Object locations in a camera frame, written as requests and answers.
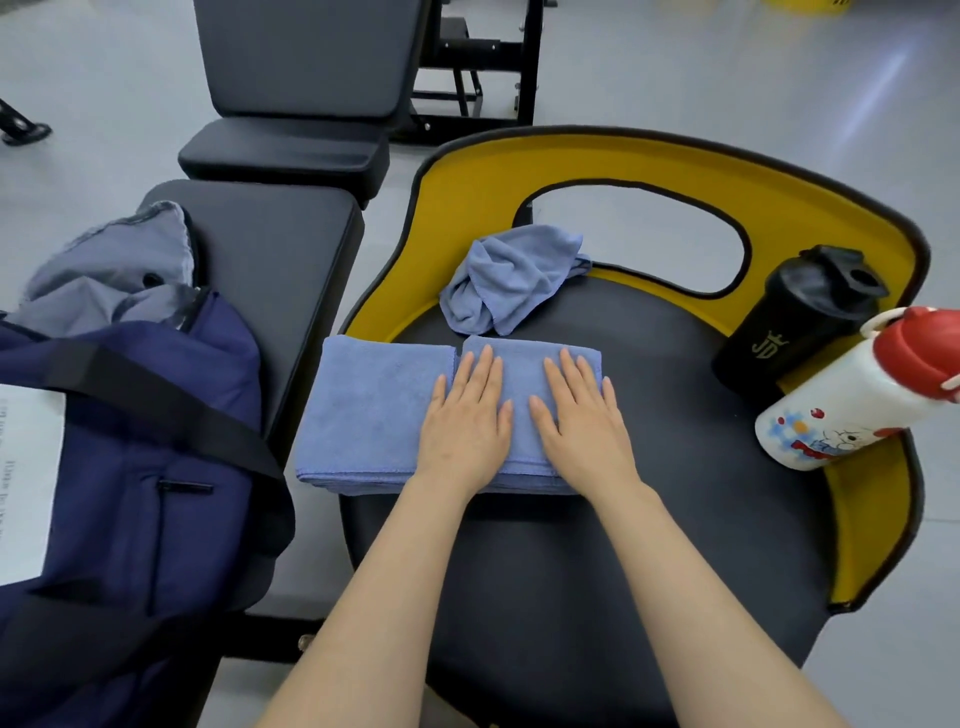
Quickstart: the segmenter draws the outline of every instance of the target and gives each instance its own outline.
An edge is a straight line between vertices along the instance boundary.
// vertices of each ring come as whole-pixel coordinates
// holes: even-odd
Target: yellow trim
[[[825,12],[838,15],[850,9],[852,0],[765,0],[767,4],[793,12]]]
[[[812,176],[662,135],[540,129],[451,145],[426,162],[399,255],[346,333],[393,341],[437,303],[473,240],[510,228],[520,206],[544,188],[582,180],[658,190],[695,201],[741,227],[751,248],[749,266],[736,286],[717,297],[704,298],[626,271],[592,273],[660,296],[725,335],[759,300],[777,265],[818,243],[863,251],[890,288],[884,307],[898,304],[923,267],[901,227]],[[834,343],[782,386],[792,389],[855,342],[851,337]],[[899,438],[828,466],[827,478],[838,528],[832,600],[842,604],[856,601],[895,553],[919,506],[911,500],[907,455]]]

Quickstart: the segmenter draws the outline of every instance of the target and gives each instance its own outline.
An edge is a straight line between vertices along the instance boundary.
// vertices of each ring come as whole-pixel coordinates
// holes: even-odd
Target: hand
[[[466,499],[493,480],[507,459],[514,426],[511,401],[496,410],[503,387],[503,359],[494,359],[488,345],[471,374],[472,364],[473,352],[467,352],[446,397],[446,377],[437,378],[420,430],[415,475],[436,487],[454,489]]]
[[[552,359],[543,361],[560,426],[543,400],[530,398],[530,415],[553,467],[591,502],[607,490],[641,485],[610,378],[604,377],[601,395],[593,370],[582,356],[574,363],[563,349],[560,364],[563,372]]]

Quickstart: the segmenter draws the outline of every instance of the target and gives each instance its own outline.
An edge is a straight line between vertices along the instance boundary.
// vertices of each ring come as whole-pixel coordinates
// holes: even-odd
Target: left hand
[[[497,412],[503,387],[503,359],[488,345],[473,368],[473,352],[464,355],[450,394],[440,375],[420,430],[415,478],[470,499],[486,486],[510,451],[514,405]]]

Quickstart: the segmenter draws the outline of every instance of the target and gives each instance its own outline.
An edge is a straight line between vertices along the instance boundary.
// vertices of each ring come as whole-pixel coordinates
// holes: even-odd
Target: right hand
[[[559,426],[543,400],[530,398],[530,415],[557,473],[591,502],[609,490],[645,487],[636,472],[630,435],[616,407],[610,378],[604,377],[601,394],[582,356],[574,362],[563,349],[560,364],[562,372],[552,359],[543,360]]]

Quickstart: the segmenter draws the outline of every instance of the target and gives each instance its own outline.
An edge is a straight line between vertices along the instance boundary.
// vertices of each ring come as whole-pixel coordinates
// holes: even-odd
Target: black shaker bottle
[[[713,359],[713,372],[752,399],[833,339],[856,333],[888,295],[860,251],[817,245],[781,263],[763,298]]]

